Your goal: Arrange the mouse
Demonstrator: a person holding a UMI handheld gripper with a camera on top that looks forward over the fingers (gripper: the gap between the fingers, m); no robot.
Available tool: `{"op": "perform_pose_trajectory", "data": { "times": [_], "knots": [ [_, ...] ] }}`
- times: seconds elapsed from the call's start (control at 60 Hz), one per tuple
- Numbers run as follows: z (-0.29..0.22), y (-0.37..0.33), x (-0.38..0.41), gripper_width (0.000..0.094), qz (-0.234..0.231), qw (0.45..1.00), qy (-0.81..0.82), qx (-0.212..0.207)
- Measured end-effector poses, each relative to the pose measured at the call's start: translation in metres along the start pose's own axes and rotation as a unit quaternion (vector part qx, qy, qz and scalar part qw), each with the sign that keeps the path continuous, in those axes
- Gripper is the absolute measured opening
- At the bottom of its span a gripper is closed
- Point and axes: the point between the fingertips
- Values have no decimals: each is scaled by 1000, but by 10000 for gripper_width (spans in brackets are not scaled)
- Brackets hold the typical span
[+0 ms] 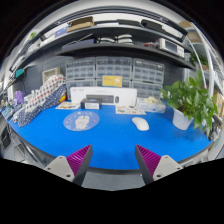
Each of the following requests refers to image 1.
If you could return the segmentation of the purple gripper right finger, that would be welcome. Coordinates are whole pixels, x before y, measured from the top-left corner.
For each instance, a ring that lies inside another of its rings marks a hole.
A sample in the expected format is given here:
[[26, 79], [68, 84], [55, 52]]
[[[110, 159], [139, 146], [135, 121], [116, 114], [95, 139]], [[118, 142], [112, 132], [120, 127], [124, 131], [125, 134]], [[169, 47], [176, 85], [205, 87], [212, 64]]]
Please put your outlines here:
[[136, 145], [135, 157], [145, 184], [150, 184], [182, 169], [170, 156], [159, 156], [153, 151]]

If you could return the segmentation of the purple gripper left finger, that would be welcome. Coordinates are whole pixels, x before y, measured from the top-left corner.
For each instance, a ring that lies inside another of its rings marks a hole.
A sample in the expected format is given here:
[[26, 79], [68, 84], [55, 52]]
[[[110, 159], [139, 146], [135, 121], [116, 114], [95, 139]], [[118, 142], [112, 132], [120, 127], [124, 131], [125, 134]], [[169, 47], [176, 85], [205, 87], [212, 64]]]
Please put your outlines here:
[[92, 155], [92, 146], [88, 145], [67, 157], [62, 155], [56, 157], [44, 170], [81, 186]]

